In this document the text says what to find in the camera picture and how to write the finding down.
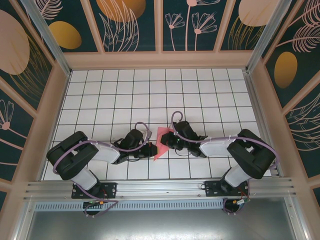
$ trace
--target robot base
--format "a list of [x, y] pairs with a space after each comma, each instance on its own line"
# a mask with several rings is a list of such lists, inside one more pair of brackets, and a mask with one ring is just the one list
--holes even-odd
[[221, 181], [205, 181], [204, 182], [204, 188], [205, 195], [207, 197], [235, 197], [239, 196], [241, 197], [241, 191], [239, 191], [238, 188], [240, 188], [246, 195], [248, 195], [248, 182], [244, 181], [241, 183], [238, 187], [235, 187], [231, 191], [225, 192], [221, 189]]
[[[101, 183], [99, 192], [94, 196], [100, 199], [114, 199], [117, 193], [117, 183], [116, 182], [106, 182]], [[72, 185], [72, 199], [91, 199], [91, 197], [84, 194], [80, 188], [73, 184]]]

